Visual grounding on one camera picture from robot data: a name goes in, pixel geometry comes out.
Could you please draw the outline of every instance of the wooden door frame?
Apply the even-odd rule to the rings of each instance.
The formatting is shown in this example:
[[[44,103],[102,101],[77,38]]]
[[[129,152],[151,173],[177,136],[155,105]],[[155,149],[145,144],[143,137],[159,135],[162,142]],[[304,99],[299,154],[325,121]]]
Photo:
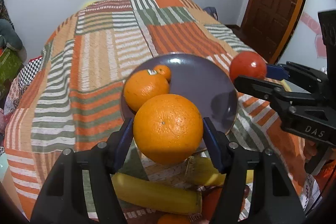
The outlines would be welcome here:
[[[248,19],[248,15],[249,15],[249,12],[250,12],[250,9],[251,9],[251,6],[252,6],[252,2],[253,2],[253,0],[249,0],[249,2],[247,4],[247,7],[246,7],[243,22],[241,24],[241,29],[243,31],[244,31],[244,27],[245,27],[247,19]],[[297,0],[296,6],[295,6],[294,11],[293,11],[293,15],[292,15],[291,19],[289,20],[289,23],[288,23],[287,29],[285,31],[285,34],[283,35],[277,49],[275,50],[274,54],[272,55],[271,59],[269,60],[270,64],[273,64],[273,63],[276,62],[280,53],[282,52],[282,49],[287,44],[287,42],[290,38],[290,35],[291,35],[292,31],[294,30],[294,27],[297,23],[297,20],[299,19],[299,16],[302,12],[302,7],[304,5],[304,2],[305,2],[305,0]]]

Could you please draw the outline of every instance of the yellow banana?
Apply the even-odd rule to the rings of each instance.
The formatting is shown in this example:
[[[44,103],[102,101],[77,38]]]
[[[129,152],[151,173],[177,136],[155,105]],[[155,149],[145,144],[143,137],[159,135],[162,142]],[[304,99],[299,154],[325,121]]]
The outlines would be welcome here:
[[[112,183],[117,197],[123,201],[167,213],[189,215],[202,211],[202,195],[160,183],[116,173]]]
[[[225,174],[220,174],[213,167],[211,159],[191,156],[185,172],[185,180],[188,183],[204,186],[222,186],[225,181]],[[248,170],[246,183],[253,181],[253,170]]]

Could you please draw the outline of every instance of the plate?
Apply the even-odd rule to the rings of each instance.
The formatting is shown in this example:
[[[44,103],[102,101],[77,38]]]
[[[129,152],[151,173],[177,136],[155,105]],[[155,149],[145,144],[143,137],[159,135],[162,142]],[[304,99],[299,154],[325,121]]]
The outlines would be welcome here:
[[[210,60],[185,53],[160,55],[139,65],[132,73],[166,65],[171,70],[170,92],[186,97],[199,109],[202,117],[209,117],[217,131],[228,133],[237,114],[238,99],[235,87],[226,73]],[[121,96],[124,118],[134,117]]]

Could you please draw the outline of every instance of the screw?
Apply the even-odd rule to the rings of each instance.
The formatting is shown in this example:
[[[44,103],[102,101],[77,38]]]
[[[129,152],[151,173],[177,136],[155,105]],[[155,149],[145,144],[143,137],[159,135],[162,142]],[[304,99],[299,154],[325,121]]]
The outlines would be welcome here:
[[[265,153],[266,153],[266,155],[271,156],[271,155],[273,155],[273,150],[270,149],[270,148],[266,148]]]
[[[63,154],[66,155],[66,156],[69,155],[70,153],[71,153],[70,148],[66,148],[66,149],[63,150]]]
[[[296,112],[296,107],[294,107],[294,106],[290,106],[290,107],[288,108],[288,110],[289,110],[289,112],[291,112],[291,113],[295,113],[295,112]]]
[[[100,142],[98,145],[97,145],[99,148],[105,148],[107,146],[107,143],[105,142]]]
[[[229,143],[229,147],[232,148],[232,149],[236,149],[236,148],[238,148],[238,144],[236,142],[231,142],[231,143]]]

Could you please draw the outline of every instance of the bedspread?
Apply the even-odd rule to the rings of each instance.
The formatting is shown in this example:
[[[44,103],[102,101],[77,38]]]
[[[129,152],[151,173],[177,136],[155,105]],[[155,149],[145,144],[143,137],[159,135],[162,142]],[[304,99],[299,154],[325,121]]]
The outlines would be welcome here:
[[[26,216],[63,149],[90,149],[120,128],[120,96],[135,67],[159,54],[186,52],[228,74],[231,60],[243,50],[251,49],[192,0],[104,0],[69,17],[46,42],[39,71],[6,128],[8,163]],[[306,178],[301,139],[281,131],[268,102],[238,95],[238,116],[228,138],[252,150],[273,148],[300,194]],[[133,142],[120,172],[188,187],[185,165],[156,164]],[[83,177],[89,216],[97,218],[88,173]],[[121,205],[129,223],[154,224],[161,214]],[[197,218],[191,216],[195,223]]]

